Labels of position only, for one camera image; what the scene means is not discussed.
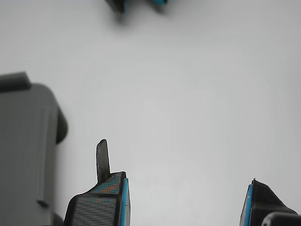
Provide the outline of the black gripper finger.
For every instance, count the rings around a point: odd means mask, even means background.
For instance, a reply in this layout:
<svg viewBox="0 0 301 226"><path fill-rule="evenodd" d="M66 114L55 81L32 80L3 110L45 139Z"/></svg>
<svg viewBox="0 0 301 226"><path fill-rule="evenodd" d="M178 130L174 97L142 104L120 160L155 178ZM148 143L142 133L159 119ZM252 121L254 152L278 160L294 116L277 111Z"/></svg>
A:
<svg viewBox="0 0 301 226"><path fill-rule="evenodd" d="M298 213L287 207L264 183L252 180L248 186L241 226L296 226Z"/></svg>
<svg viewBox="0 0 301 226"><path fill-rule="evenodd" d="M110 172L106 139L96 146L97 184L74 196L64 218L65 226L130 225L130 192L126 172Z"/></svg>

